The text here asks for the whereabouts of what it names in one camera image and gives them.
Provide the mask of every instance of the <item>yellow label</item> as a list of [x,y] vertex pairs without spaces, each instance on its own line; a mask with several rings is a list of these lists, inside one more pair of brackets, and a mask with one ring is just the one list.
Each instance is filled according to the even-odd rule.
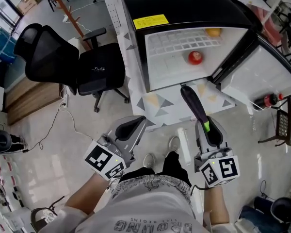
[[143,17],[133,20],[136,29],[143,29],[147,27],[168,24],[166,17],[162,15],[156,15],[151,17]]

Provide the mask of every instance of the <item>white shelf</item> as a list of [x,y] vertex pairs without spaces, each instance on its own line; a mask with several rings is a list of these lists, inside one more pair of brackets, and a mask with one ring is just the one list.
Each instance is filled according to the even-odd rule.
[[149,35],[147,39],[148,56],[217,47],[221,37],[209,37],[203,29],[176,30]]

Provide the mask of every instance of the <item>red apple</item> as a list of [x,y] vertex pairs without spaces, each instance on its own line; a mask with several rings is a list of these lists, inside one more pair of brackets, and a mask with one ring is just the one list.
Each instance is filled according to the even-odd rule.
[[192,51],[189,54],[189,63],[191,65],[198,65],[202,62],[203,56],[200,52]]

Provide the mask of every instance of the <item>refrigerator door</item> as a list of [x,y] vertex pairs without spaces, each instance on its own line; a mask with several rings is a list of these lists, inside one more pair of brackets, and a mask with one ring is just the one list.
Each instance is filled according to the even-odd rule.
[[214,83],[247,106],[253,108],[253,101],[266,94],[291,94],[291,63],[260,35],[229,63],[232,68],[218,73]]

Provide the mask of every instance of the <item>white t-shirt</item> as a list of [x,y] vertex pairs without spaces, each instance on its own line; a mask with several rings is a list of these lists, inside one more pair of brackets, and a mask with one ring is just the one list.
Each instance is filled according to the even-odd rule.
[[190,187],[165,175],[146,175],[121,182],[107,205],[86,218],[64,207],[40,233],[206,233],[191,207]]

